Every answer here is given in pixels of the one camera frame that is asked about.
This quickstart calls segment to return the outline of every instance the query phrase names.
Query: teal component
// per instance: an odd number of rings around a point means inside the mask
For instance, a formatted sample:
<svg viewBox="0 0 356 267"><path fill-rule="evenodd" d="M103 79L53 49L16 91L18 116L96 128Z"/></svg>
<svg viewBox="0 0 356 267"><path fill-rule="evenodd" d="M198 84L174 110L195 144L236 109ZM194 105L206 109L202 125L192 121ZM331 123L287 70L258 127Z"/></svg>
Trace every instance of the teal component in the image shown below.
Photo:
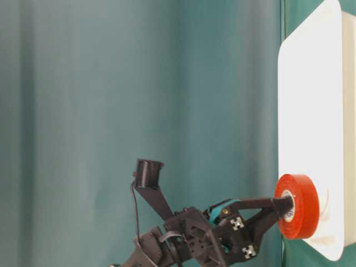
<svg viewBox="0 0 356 267"><path fill-rule="evenodd" d="M232 199L232 200L229 200L228 202L225 202L225 203L221 204L220 206L217 206L217 207L213 208L213 210L210 213L209 222L211 224L214 224L214 221L219 216L221 210L224 207L229 206L230 204L232 204L234 202L237 202L237 201L239 201L239 200L238 199Z"/></svg>

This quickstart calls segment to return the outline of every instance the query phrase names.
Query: red adhesive tape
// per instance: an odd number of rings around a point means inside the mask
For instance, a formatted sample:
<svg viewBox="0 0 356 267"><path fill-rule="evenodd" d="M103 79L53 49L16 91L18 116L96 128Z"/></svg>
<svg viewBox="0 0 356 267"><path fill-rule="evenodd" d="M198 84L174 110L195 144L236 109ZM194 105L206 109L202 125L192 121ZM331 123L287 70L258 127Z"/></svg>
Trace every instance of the red adhesive tape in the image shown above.
<svg viewBox="0 0 356 267"><path fill-rule="evenodd" d="M319 199L317 190L306 175L283 175L276 187L275 196L290 195L294 208L278 221L281 233L288 239L311 237L318 226Z"/></svg>

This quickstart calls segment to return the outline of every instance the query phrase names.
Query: teal curtain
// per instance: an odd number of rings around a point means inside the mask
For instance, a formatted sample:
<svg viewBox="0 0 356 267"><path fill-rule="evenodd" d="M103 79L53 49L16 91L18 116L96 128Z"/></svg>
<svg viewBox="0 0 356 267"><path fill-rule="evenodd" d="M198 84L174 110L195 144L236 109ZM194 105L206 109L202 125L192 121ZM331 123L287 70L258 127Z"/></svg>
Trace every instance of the teal curtain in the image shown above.
<svg viewBox="0 0 356 267"><path fill-rule="evenodd" d="M279 1L2 0L0 38L1 266L125 261L138 157L174 210L274 193Z"/></svg>
<svg viewBox="0 0 356 267"><path fill-rule="evenodd" d="M287 37L312 13L322 0L283 0L281 28L282 36ZM344 11L356 15L355 0L340 0ZM305 242L290 241L284 239L284 260L285 267L314 266L314 267L352 267L356 262L356 244L345 248L343 256L339 261L329 261L319 254Z"/></svg>

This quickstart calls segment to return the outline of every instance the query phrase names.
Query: tape roll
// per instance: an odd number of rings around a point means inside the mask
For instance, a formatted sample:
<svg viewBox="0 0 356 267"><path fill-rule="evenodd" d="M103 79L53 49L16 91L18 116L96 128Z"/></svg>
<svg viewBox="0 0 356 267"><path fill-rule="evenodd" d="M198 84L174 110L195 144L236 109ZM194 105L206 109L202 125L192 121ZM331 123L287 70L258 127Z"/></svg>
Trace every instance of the tape roll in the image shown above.
<svg viewBox="0 0 356 267"><path fill-rule="evenodd" d="M278 221L281 233L288 239L311 237L318 226L319 199L317 190L306 175L283 175L276 187L275 196L290 195L294 207Z"/></svg>

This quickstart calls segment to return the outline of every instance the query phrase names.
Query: black cable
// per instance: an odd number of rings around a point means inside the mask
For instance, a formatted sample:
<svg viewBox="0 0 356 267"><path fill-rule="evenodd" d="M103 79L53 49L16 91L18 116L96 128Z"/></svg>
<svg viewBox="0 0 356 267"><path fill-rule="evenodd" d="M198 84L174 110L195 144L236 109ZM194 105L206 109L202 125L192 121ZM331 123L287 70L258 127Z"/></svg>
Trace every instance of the black cable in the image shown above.
<svg viewBox="0 0 356 267"><path fill-rule="evenodd" d="M131 195L133 197L133 203L135 204L136 237L137 237L137 241L139 242L140 241L139 210L137 208L137 200L135 196L134 187L135 187L135 181L133 181L131 184Z"/></svg>

